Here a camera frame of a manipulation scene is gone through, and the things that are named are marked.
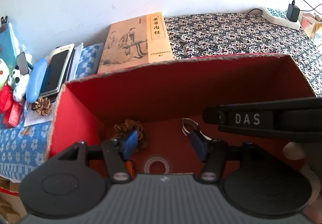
fabric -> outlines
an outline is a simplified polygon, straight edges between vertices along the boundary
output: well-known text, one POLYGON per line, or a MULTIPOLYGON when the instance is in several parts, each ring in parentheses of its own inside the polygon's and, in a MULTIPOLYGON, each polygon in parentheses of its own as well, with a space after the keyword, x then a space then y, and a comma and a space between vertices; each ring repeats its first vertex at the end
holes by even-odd
MULTIPOLYGON (((78 63, 76 78, 95 74, 103 51, 103 43, 84 48, 78 63)), ((7 129, 0 115, 0 176, 20 182, 26 174, 44 162, 47 134, 51 121, 24 127, 23 115, 19 125, 7 129)))
POLYGON ((104 43, 99 43, 82 50, 76 70, 76 78, 83 78, 97 73, 103 48, 104 43))
POLYGON ((21 181, 24 176, 44 162, 47 133, 51 121, 24 127, 23 115, 19 125, 7 129, 0 123, 0 176, 21 181))
POLYGON ((322 54, 302 29, 269 23, 259 14, 216 13, 165 18, 174 57, 287 53, 322 97, 322 54))

red plush toy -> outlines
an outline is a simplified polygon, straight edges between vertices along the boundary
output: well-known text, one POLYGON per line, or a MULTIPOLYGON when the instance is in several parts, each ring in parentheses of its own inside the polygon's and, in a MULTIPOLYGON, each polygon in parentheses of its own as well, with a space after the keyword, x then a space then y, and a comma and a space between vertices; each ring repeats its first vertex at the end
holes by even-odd
POLYGON ((0 114, 6 112, 13 104, 11 87, 6 84, 0 90, 0 114))

power strip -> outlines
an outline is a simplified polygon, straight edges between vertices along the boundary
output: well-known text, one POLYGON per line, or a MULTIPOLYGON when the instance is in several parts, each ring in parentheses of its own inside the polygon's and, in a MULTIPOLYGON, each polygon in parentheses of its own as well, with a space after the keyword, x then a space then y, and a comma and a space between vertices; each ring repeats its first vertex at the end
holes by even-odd
POLYGON ((288 27, 297 31, 301 27, 301 23, 299 22, 299 20, 297 20, 297 22, 291 22, 289 19, 287 19, 285 11, 279 11, 263 7, 263 16, 271 24, 288 27))

pine cone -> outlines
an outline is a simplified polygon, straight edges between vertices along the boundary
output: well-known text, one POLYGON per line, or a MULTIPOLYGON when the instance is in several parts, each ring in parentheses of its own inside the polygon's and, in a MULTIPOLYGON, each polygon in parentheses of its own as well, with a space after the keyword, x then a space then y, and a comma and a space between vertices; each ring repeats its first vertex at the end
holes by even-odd
POLYGON ((148 134, 142 123, 139 121, 125 120, 124 123, 114 125, 114 137, 113 139, 120 139, 124 137, 128 132, 137 130, 139 142, 135 152, 144 149, 148 145, 148 134))
POLYGON ((46 116, 52 110, 52 104, 50 103, 50 99, 47 97, 39 97, 37 101, 35 101, 35 111, 39 116, 46 116))

charging cable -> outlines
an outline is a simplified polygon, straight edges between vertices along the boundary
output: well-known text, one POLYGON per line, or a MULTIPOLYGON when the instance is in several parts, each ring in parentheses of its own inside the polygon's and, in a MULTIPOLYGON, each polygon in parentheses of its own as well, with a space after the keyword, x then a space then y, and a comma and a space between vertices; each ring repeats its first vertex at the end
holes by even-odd
POLYGON ((307 5, 312 8, 312 10, 315 10, 318 14, 321 14, 316 10, 316 8, 318 8, 320 5, 322 5, 322 3, 320 3, 317 7, 313 8, 306 0, 303 0, 303 1, 306 2, 307 5))

